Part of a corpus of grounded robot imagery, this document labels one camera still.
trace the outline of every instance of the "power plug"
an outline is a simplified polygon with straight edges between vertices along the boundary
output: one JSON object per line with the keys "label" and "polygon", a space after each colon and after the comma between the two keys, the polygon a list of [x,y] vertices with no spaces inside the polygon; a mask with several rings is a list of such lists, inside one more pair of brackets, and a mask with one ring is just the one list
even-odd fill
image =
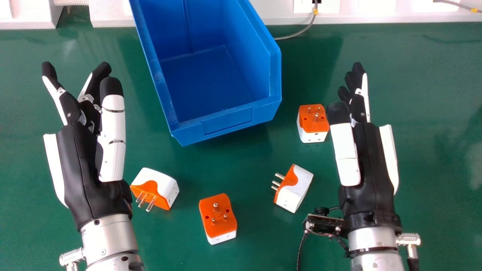
{"label": "power plug", "polygon": [[141,169],[135,177],[131,190],[139,207],[142,207],[144,203],[149,203],[146,212],[150,212],[154,205],[164,210],[170,210],[179,194],[176,180],[146,167]]}
{"label": "power plug", "polygon": [[325,108],[321,104],[300,106],[296,125],[303,143],[323,142],[330,130]]}
{"label": "power plug", "polygon": [[292,164],[286,176],[279,173],[275,173],[274,176],[281,179],[281,183],[272,181],[271,188],[276,191],[274,203],[294,214],[305,198],[313,173]]}
{"label": "power plug", "polygon": [[236,237],[238,223],[228,195],[222,193],[200,200],[199,212],[206,238],[211,245]]}

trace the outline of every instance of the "green tabletop surface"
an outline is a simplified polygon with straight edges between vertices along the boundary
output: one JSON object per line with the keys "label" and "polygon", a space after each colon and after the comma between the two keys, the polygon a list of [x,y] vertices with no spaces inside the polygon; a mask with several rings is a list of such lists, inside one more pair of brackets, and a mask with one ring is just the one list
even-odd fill
{"label": "green tabletop surface", "polygon": [[[281,36],[300,27],[269,30]],[[42,135],[62,122],[41,80],[43,61],[53,63],[74,96],[108,61],[125,94],[124,178],[130,183],[149,167],[179,184],[170,211],[134,208],[146,271],[295,270],[303,219],[314,207],[337,205],[339,186],[331,137],[302,144],[297,109],[337,101],[345,73],[360,61],[372,121],[393,126],[395,206],[404,231],[422,238],[420,269],[481,271],[482,24],[319,25],[278,44],[283,102],[274,120],[181,147],[168,131],[134,28],[93,29],[86,9],[73,9],[55,30],[0,31],[0,269],[61,271],[59,255],[81,246],[45,155]],[[274,173],[293,163],[314,173],[296,214],[276,206],[270,188]],[[231,199],[238,236],[211,246],[198,203],[219,193]],[[350,262],[335,241],[311,235],[302,267],[347,271]]]}

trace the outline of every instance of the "metal prong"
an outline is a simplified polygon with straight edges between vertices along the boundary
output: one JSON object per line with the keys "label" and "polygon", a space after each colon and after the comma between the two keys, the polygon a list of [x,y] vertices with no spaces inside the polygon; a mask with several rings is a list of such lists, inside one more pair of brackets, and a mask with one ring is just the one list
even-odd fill
{"label": "metal prong", "polygon": [[143,192],[141,192],[141,193],[139,194],[139,196],[137,197],[137,199],[135,199],[135,203],[138,203],[139,201],[141,201],[142,195],[144,195]]}
{"label": "metal prong", "polygon": [[143,205],[144,202],[146,201],[146,196],[147,196],[147,195],[144,195],[144,197],[142,197],[141,202],[139,202],[139,205],[138,205],[139,208],[142,207],[142,205]]}
{"label": "metal prong", "polygon": [[274,176],[278,177],[278,178],[281,179],[281,180],[284,180],[284,176],[281,175],[281,174],[279,174],[278,172],[276,172],[276,173],[274,174]]}
{"label": "metal prong", "polygon": [[154,199],[152,199],[152,201],[149,203],[149,205],[147,206],[146,208],[146,212],[150,212],[151,209],[152,209],[152,206],[154,206],[154,203],[156,203],[156,201]]}

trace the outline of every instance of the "corrugated white hose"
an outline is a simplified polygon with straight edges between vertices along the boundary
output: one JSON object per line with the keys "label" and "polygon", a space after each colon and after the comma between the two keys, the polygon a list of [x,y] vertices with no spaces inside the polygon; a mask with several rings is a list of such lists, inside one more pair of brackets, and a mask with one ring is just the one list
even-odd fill
{"label": "corrugated white hose", "polygon": [[88,6],[89,0],[54,0],[56,6]]}

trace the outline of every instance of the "wire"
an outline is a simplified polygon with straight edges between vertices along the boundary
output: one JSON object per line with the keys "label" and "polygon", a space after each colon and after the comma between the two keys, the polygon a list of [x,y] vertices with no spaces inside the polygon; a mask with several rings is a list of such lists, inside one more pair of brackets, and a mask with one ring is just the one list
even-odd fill
{"label": "wire", "polygon": [[470,12],[482,13],[482,11],[479,10],[479,9],[464,6],[462,4],[455,3],[455,2],[452,2],[452,1],[449,1],[449,0],[433,0],[433,2],[434,3],[445,3],[445,4],[449,4],[449,5],[454,5],[454,6],[457,6],[457,7],[461,8],[461,9],[468,10]]}
{"label": "wire", "polygon": [[313,17],[311,18],[311,22],[305,27],[303,28],[302,30],[296,32],[295,34],[291,34],[291,35],[288,35],[288,36],[282,36],[282,37],[277,37],[277,38],[274,38],[275,41],[281,41],[281,40],[287,40],[287,39],[291,39],[291,38],[294,38],[296,36],[299,36],[303,33],[306,32],[306,30],[308,30],[312,25],[313,25],[313,22],[315,21],[315,18],[316,18],[316,15],[318,14],[318,1],[315,1],[315,9],[313,10]]}
{"label": "wire", "polygon": [[301,270],[301,249],[303,248],[303,245],[305,244],[306,238],[308,237],[308,230],[305,230],[303,233],[303,237],[301,238],[300,242],[300,247],[298,249],[298,256],[296,257],[296,271]]}

